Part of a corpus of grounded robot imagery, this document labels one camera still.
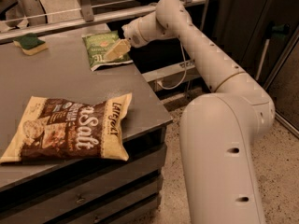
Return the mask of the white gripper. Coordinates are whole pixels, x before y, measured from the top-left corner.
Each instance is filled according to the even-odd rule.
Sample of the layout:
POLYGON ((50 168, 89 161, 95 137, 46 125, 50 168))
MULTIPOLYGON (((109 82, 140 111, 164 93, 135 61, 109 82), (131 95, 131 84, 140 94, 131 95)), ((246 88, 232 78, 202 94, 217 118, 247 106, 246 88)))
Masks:
POLYGON ((141 48, 147 45, 147 41, 142 36, 139 30, 139 23, 141 19, 135 19, 128 24, 122 26, 123 35, 125 39, 118 39, 112 47, 104 54, 105 60, 116 60, 120 56, 126 54, 131 46, 134 48, 141 48))

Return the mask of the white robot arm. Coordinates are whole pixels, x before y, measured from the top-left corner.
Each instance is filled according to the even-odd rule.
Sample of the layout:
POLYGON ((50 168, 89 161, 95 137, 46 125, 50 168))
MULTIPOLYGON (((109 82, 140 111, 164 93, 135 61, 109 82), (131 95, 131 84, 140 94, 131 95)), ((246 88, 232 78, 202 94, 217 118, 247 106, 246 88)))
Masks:
POLYGON ((266 224, 250 146, 275 119, 268 93, 193 23, 179 0, 122 28, 135 48, 177 38, 209 92, 180 119, 180 149, 192 224, 266 224))

